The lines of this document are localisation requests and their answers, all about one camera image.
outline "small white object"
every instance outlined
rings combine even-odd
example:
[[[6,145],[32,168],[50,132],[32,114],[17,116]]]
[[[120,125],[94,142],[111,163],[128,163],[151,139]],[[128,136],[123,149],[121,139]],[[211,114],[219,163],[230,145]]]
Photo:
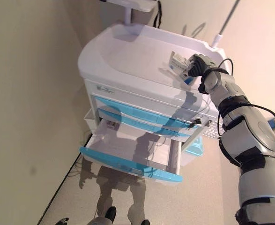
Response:
[[[186,58],[179,54],[175,54],[174,51],[171,52],[169,67],[176,73],[181,74],[183,71],[186,70],[189,62]]]
[[[217,48],[218,43],[220,42],[220,40],[223,38],[223,36],[221,34],[217,34],[212,42],[211,47],[212,48]]]

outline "gray floor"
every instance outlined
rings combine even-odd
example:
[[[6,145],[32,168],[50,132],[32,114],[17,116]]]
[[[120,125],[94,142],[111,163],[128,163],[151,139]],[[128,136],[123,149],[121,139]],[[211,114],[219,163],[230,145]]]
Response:
[[[204,154],[184,167],[182,183],[166,186],[79,158],[47,211],[42,225],[69,218],[68,225],[86,225],[94,216],[117,208],[115,225],[237,224],[236,167],[221,154],[218,140],[203,137]]]

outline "white pole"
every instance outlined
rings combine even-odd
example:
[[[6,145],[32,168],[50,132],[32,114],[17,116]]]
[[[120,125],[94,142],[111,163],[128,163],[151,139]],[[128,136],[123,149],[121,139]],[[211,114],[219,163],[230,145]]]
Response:
[[[131,8],[125,8],[125,25],[130,25],[131,23]]]

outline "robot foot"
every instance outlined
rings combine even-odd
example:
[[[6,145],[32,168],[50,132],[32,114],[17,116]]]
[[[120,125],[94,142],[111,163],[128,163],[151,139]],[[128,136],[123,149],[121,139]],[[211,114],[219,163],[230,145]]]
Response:
[[[142,221],[141,225],[150,225],[150,221],[145,219],[144,221]]]
[[[110,219],[110,220],[113,222],[114,219],[115,219],[116,214],[117,214],[117,209],[116,209],[114,206],[111,206],[111,207],[107,210],[107,212],[106,212],[106,214],[105,214],[105,218]]]

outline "beige wall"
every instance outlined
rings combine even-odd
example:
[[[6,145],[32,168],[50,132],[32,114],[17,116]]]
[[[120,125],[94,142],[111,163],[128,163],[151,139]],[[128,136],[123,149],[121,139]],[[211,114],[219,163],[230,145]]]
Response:
[[[0,0],[0,225],[36,224],[86,139],[77,59],[95,2],[78,38],[72,0]]]

